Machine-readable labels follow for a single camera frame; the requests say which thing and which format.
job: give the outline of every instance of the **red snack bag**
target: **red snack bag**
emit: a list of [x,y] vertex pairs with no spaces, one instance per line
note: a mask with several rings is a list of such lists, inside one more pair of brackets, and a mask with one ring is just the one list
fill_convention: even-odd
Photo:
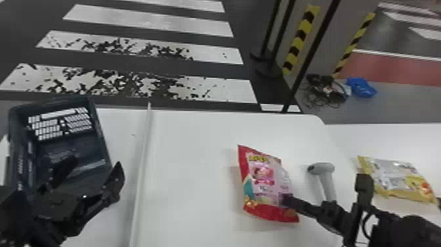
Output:
[[295,210],[281,206],[282,194],[293,193],[282,161],[247,146],[238,148],[245,199],[243,210],[271,221],[299,222]]

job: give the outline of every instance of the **red floor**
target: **red floor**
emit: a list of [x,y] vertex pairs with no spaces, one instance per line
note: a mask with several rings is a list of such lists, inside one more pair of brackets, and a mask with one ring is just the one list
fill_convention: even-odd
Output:
[[395,56],[353,53],[339,78],[441,87],[441,62]]

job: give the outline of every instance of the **stanchion base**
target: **stanchion base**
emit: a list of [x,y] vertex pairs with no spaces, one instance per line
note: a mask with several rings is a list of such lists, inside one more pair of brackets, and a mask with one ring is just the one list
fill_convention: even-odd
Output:
[[267,52],[265,52],[262,55],[260,48],[252,49],[251,52],[249,53],[249,57],[251,57],[252,59],[256,60],[257,62],[262,62],[262,61],[270,60],[270,54],[267,54]]
[[271,68],[268,67],[267,63],[261,64],[261,66],[256,68],[256,73],[262,77],[269,79],[277,79],[283,76],[282,69],[279,68],[277,64],[274,64]]

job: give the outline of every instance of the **black basket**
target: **black basket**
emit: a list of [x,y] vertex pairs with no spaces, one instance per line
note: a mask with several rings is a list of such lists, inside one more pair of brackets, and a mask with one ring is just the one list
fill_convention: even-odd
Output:
[[112,170],[95,104],[86,96],[55,98],[9,111],[5,185],[32,195],[75,156],[78,165],[55,191],[98,194]]

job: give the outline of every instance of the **plastic packaging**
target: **plastic packaging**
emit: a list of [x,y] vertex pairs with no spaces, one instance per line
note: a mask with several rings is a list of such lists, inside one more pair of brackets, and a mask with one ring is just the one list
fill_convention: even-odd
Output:
[[293,192],[282,161],[246,146],[239,146],[238,149],[244,192],[243,210],[271,221],[299,222],[295,210],[281,206],[282,194]]
[[376,193],[384,197],[438,203],[429,183],[409,162],[363,156],[359,156],[358,161],[363,172],[373,178]]
[[370,98],[378,93],[364,78],[348,78],[346,84],[350,86],[355,95],[362,98]]

